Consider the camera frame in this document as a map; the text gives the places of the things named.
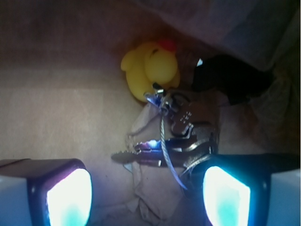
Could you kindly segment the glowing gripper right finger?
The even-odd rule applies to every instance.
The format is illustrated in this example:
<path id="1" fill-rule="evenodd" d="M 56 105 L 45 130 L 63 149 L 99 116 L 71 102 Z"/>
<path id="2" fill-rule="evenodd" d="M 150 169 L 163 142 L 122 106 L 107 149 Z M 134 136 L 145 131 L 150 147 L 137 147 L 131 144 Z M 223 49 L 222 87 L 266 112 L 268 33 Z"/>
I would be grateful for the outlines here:
<path id="1" fill-rule="evenodd" d="M 213 226 L 298 226 L 301 158 L 297 154 L 211 155 L 193 167 Z"/>

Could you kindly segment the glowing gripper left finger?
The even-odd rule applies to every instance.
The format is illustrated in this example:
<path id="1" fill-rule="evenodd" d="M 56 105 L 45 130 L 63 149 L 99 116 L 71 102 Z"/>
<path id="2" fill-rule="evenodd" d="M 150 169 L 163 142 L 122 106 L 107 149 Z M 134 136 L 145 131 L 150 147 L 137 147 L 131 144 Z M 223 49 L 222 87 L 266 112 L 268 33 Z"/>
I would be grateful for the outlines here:
<path id="1" fill-rule="evenodd" d="M 79 159 L 0 161 L 2 226 L 85 226 L 92 179 Z"/>

